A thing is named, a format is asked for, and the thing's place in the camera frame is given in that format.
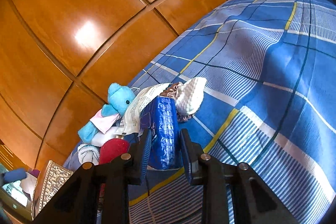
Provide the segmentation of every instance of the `fabric item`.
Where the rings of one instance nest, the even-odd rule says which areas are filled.
[[[206,82],[206,78],[195,77],[177,87],[175,105],[178,113],[191,115],[200,108]]]
[[[107,132],[104,134],[103,132],[98,132],[91,140],[91,145],[102,147],[104,143],[109,141],[110,139],[117,138],[118,135],[116,134],[119,127],[111,127]]]
[[[101,115],[101,110],[99,110],[90,121],[95,125],[96,128],[103,134],[107,132],[114,125],[114,123],[121,118],[120,114],[114,114],[111,116],[103,117]]]
[[[153,85],[141,90],[122,117],[120,127],[116,131],[118,135],[128,135],[134,132],[140,132],[140,113],[146,105],[156,96],[163,92],[169,83]]]
[[[139,142],[138,133],[124,135],[122,136],[122,138],[123,140],[128,141],[130,145],[132,145],[133,143]],[[74,147],[74,149],[72,150],[72,152],[70,153],[66,161],[64,162],[63,164],[64,168],[69,169],[71,171],[76,171],[81,166],[79,159],[78,159],[78,147],[81,144],[83,144],[82,140],[76,144],[76,146]]]
[[[177,92],[177,88],[182,86],[183,83],[178,82],[178,83],[174,83],[171,86],[169,86],[168,88],[166,88],[163,92],[160,93],[160,96],[164,96],[164,97],[169,97],[169,98],[173,98],[174,100],[176,100],[176,92]],[[193,114],[191,115],[183,115],[181,113],[177,113],[177,121],[178,122],[186,122],[189,119],[191,119],[193,117]]]
[[[221,162],[250,164],[299,223],[315,224],[336,191],[335,75],[336,6],[229,0],[129,86],[205,77],[199,110],[179,127]],[[182,171],[152,172],[149,197],[145,186],[129,187],[130,222],[200,223],[202,187],[189,186]],[[232,223],[230,191],[228,204]]]
[[[123,116],[130,103],[134,100],[135,95],[128,86],[121,86],[112,83],[108,90],[108,105],[103,105],[101,115],[103,117],[120,114]]]
[[[40,174],[40,170],[33,169],[31,171],[28,171],[28,173],[37,178],[39,176],[39,174]]]
[[[78,130],[78,135],[84,143],[90,143],[97,132],[99,132],[98,128],[89,121],[85,126]]]
[[[160,96],[176,99],[176,90],[179,86],[182,86],[183,83],[178,82],[167,87],[163,92],[160,93]]]
[[[29,201],[32,200],[30,194],[26,193],[24,190],[22,190],[22,193],[25,195],[25,197],[26,197]]]
[[[23,180],[27,177],[26,170],[21,167],[5,173],[0,173],[1,182],[3,184],[11,183],[18,180]]]
[[[81,144],[78,147],[78,160],[81,164],[85,162],[92,162],[94,165],[98,165],[99,157],[100,152],[96,146]]]
[[[24,190],[27,194],[30,195],[30,200],[33,199],[34,190],[37,182],[37,178],[33,175],[26,172],[27,177],[20,182],[20,187]]]
[[[107,141],[100,149],[99,164],[111,162],[121,154],[127,153],[129,142],[122,139],[111,139]]]

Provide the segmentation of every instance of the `white stripe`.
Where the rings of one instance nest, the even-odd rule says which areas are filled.
[[[249,119],[251,119],[256,126],[268,137],[272,137],[275,130],[264,123],[251,109],[243,106],[240,111],[244,113]],[[327,176],[323,172],[318,163],[311,158],[308,154],[303,152],[300,148],[294,145],[284,135],[278,133],[274,142],[278,144],[285,152],[291,155],[297,162],[299,162],[309,173],[311,173],[319,182],[325,196],[331,203],[336,195],[334,189],[331,187]]]
[[[258,33],[260,33],[261,35],[263,35],[263,37],[267,37],[267,38],[269,38],[269,39],[271,39],[271,40],[274,40],[275,42],[279,42],[279,39],[275,39],[275,38],[273,38],[273,37],[270,37],[270,36],[269,36],[270,34],[262,33],[262,32],[260,32],[260,31],[256,30],[255,28],[260,29],[260,30],[275,31],[275,32],[280,32],[280,33],[284,32],[283,29],[264,28],[264,27],[260,27],[260,26],[253,25],[253,24],[251,24],[251,23],[249,23],[249,22],[245,22],[245,21],[241,21],[241,22],[244,23],[244,24],[248,24],[248,25],[250,25],[250,26],[253,26],[254,28],[240,27],[240,28],[232,29],[232,30],[230,30],[230,31],[223,31],[223,32],[221,31],[221,32],[219,32],[219,33],[230,33],[230,32],[234,32],[234,31],[238,31],[238,30],[244,30],[244,29],[246,29],[246,30],[251,30],[251,31],[254,31],[254,32],[258,32]]]
[[[233,22],[233,21],[238,21],[238,19],[228,20],[225,23],[221,22],[221,23],[214,23],[214,24],[209,24],[209,25],[203,25],[201,28],[191,29],[191,30],[187,30],[187,31],[198,31],[198,30],[201,30],[201,29],[203,29],[205,27],[208,27],[208,26],[223,25],[223,24],[225,25],[226,23],[230,23],[230,22]]]
[[[205,129],[205,131],[206,132],[208,132],[212,137],[214,137],[215,136],[215,134],[213,134],[211,131],[210,131],[210,129],[208,129],[206,126],[205,126],[205,124],[203,124],[196,116],[194,116],[193,117],[195,120],[196,120],[196,122],[198,122],[200,125],[201,125],[201,127],[203,127],[204,129]]]
[[[288,3],[288,2],[295,2],[295,0],[281,0],[281,1],[266,0],[264,3]]]
[[[302,1],[297,1],[297,3],[300,3],[300,4],[309,4],[307,2],[302,2]],[[323,8],[323,9],[327,9],[327,10],[330,10],[332,12],[336,12],[335,9],[331,9],[331,8],[328,8],[328,7],[325,7],[325,6],[321,6],[321,5],[318,5],[318,4],[311,3],[310,5],[311,6],[317,6],[317,7]]]
[[[187,61],[191,61],[191,59],[187,59],[187,58],[183,58],[183,57],[179,57],[179,56],[175,56],[175,55],[170,55],[170,54],[164,54],[164,55],[179,58],[179,59],[183,59],[183,60],[187,60]]]
[[[145,73],[143,74],[143,75],[141,75],[136,81],[135,81],[135,83],[133,84],[133,85],[135,85],[144,75],[148,75],[149,77],[151,77],[147,72],[152,68],[153,66],[151,66],[148,70],[144,70],[144,69],[142,69]]]
[[[322,115],[317,111],[317,109],[313,106],[313,104],[308,100],[308,98],[306,96],[304,96],[303,94],[299,93],[299,92],[295,92],[296,95],[300,96],[301,98],[303,98],[310,106],[311,108],[315,111],[315,113],[320,117],[320,119],[322,120],[322,122],[332,131],[336,134],[336,130],[322,117]]]
[[[299,32],[299,31],[296,31],[296,30],[288,30],[287,32],[288,33],[294,33],[294,34],[309,35],[309,33],[307,33],[307,32]],[[312,33],[310,34],[310,36],[314,37],[314,38],[317,38],[317,39],[320,39],[320,40],[323,40],[323,41],[326,41],[326,42],[330,42],[330,43],[336,44],[336,41],[328,39],[328,38],[325,38],[325,37],[320,37],[320,36],[312,34]]]
[[[166,70],[167,72],[170,72],[172,75],[175,75],[175,76],[179,75],[178,72],[176,72],[175,70],[172,70],[172,69],[170,69],[170,68],[167,68],[167,67],[164,66],[164,65],[161,65],[161,64],[156,63],[156,62],[154,62],[154,61],[151,61],[151,63],[154,64],[154,65],[156,65],[156,66],[158,66],[158,67],[161,68],[161,69]]]
[[[259,6],[264,6],[264,7],[281,7],[281,8],[290,8],[291,10],[293,9],[293,7],[291,6],[278,6],[278,5],[264,5],[264,4],[258,4],[258,3],[253,3],[254,5],[250,5],[250,7],[259,7]]]
[[[178,72],[176,72],[175,70],[172,70],[170,68],[167,68],[164,65],[161,65],[161,64],[153,62],[153,61],[151,61],[151,63],[160,67],[160,68],[162,68],[162,69],[164,69],[164,70],[166,70],[167,72],[170,72],[171,74],[173,74],[175,76],[179,75]],[[190,80],[189,77],[187,77],[185,75],[182,75],[182,74],[179,75],[179,77],[184,81],[189,81]],[[221,101],[223,101],[223,102],[225,102],[225,103],[227,103],[231,106],[235,106],[238,103],[238,101],[235,98],[229,97],[228,95],[222,94],[218,91],[212,90],[212,89],[207,88],[207,87],[204,88],[204,92],[206,92],[207,94],[209,94],[209,95],[217,98],[218,100],[221,100]]]
[[[302,23],[302,22],[297,22],[297,21],[294,21],[294,20],[292,20],[291,23],[295,23],[295,24],[299,24],[299,25],[307,25],[307,26],[310,25],[311,27],[318,27],[318,28],[322,29],[323,31],[328,31],[328,32],[330,32],[330,33],[336,33],[336,31],[334,31],[334,30],[331,30],[331,29],[329,29],[329,28],[327,28],[327,27],[323,27],[323,26],[321,26],[321,24],[324,23],[323,21],[322,21],[322,22],[317,22],[318,25],[316,24],[316,22],[313,22],[313,23]]]
[[[236,3],[236,4],[232,4],[232,5],[229,5],[229,6],[222,6],[222,7],[219,7],[217,9],[220,9],[220,8],[227,8],[227,7],[230,7],[230,6],[234,6],[234,5],[238,5],[238,4],[243,4],[243,2],[248,2],[249,4],[253,3],[255,0],[241,0],[241,1],[231,1],[231,2],[228,2],[228,4],[232,4],[232,3]]]
[[[279,90],[285,90],[285,91],[288,91],[290,93],[293,93],[292,89],[285,88],[284,86],[280,86],[280,85],[276,85],[276,84],[272,84],[272,83],[268,83],[268,82],[263,82],[263,85],[271,86],[271,87],[279,89]]]
[[[276,84],[272,84],[272,83],[268,83],[268,82],[263,82],[264,85],[268,85],[271,86],[273,88],[279,89],[279,90],[285,90],[288,91],[290,93],[293,93],[292,89],[289,88],[285,88],[283,86],[280,85],[276,85]],[[314,110],[314,112],[317,114],[317,116],[320,117],[320,119],[322,120],[322,122],[332,131],[336,134],[336,129],[334,129],[323,117],[322,115],[317,111],[317,109],[313,106],[313,104],[308,100],[308,98],[306,96],[304,96],[302,93],[296,91],[295,92],[296,95],[298,95],[299,97],[301,97],[303,100],[305,100],[310,106],[311,108]]]

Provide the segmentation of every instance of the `blue plaid bedsheet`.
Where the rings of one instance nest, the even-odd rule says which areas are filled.
[[[336,190],[335,44],[326,0],[230,0],[129,86],[207,78],[200,109],[180,127],[221,162],[250,164],[300,223],[314,224]],[[202,187],[183,169],[148,171],[129,191],[132,224],[201,222]]]

